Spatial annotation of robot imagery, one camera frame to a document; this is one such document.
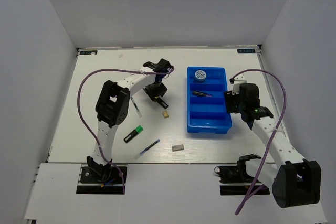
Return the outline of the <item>yellow cap highlighter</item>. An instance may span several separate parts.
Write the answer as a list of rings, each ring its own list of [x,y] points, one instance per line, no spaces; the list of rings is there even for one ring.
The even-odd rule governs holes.
[[[164,102],[160,97],[156,97],[155,101],[164,109],[167,109],[169,107],[169,105],[166,102]]]

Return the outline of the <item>beige small eraser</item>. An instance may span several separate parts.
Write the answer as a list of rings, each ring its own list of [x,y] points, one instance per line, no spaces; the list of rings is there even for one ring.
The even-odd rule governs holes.
[[[169,114],[168,114],[168,112],[167,111],[163,111],[163,117],[166,119],[166,118],[168,118],[169,117]]]

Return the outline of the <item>white green pen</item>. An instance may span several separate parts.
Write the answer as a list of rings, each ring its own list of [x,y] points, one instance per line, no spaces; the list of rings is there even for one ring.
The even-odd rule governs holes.
[[[135,110],[136,110],[136,112],[137,112],[137,115],[139,116],[139,118],[141,118],[141,117],[142,117],[142,114],[141,114],[141,112],[140,112],[140,110],[139,110],[139,107],[137,106],[137,104],[136,104],[134,98],[131,97],[130,99],[131,99],[132,104],[134,105],[134,108],[135,108]]]

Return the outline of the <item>purple cap highlighter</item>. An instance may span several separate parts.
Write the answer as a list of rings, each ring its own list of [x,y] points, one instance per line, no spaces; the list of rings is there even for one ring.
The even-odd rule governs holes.
[[[201,92],[201,91],[196,91],[196,90],[192,91],[192,94],[195,95],[195,96],[197,96],[197,97],[212,97],[212,95],[209,94],[209,93],[205,93],[205,92]]]

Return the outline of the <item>green cap highlighter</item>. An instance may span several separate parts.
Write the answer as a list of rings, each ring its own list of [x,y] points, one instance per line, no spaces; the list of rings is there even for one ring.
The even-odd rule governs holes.
[[[130,132],[123,140],[125,143],[130,142],[133,138],[135,138],[138,134],[143,131],[142,126],[137,126],[132,132]]]

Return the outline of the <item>round blue tape roll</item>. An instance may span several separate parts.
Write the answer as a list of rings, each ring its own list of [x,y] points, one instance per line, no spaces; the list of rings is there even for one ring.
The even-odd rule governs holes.
[[[194,73],[194,81],[197,83],[204,83],[207,79],[207,73],[204,70],[196,70]]]

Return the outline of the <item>grey rectangular eraser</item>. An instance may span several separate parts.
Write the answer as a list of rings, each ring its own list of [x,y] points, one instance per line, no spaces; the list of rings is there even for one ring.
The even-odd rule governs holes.
[[[172,151],[173,152],[182,151],[182,150],[184,150],[184,145],[183,144],[172,146]]]

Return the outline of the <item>blue clear pen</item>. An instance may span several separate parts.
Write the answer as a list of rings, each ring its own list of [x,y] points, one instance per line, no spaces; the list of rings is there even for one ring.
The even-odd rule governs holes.
[[[148,150],[150,150],[152,147],[154,147],[159,142],[160,142],[160,139],[157,139],[156,141],[154,141],[152,144],[150,144],[148,147],[146,147],[144,150],[142,150],[140,153],[138,153],[134,157],[134,159],[135,160],[139,159],[144,153],[146,153]]]

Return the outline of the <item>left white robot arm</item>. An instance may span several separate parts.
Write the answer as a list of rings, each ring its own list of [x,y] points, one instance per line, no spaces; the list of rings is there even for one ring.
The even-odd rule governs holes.
[[[118,126],[128,115],[131,97],[144,90],[149,98],[164,109],[168,105],[162,100],[167,92],[163,79],[174,71],[173,65],[165,59],[158,63],[150,61],[143,64],[138,71],[120,69],[101,69],[88,74],[87,80],[95,73],[103,71],[125,72],[130,75],[119,81],[108,80],[104,83],[98,97],[95,111],[98,119],[98,133],[91,129],[90,133],[96,140],[93,154],[87,156],[87,164],[93,170],[93,176],[101,182],[110,178],[112,166],[112,146]]]

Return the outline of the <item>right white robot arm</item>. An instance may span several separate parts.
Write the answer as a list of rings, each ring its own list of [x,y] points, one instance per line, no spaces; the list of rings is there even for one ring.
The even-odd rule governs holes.
[[[256,84],[235,81],[232,91],[224,94],[228,113],[238,113],[249,128],[268,149],[275,165],[262,164],[256,154],[241,156],[236,170],[229,175],[231,182],[238,177],[247,182],[257,178],[272,192],[281,208],[317,204],[320,201],[321,167],[316,161],[308,161],[276,130],[271,111],[260,106]]]

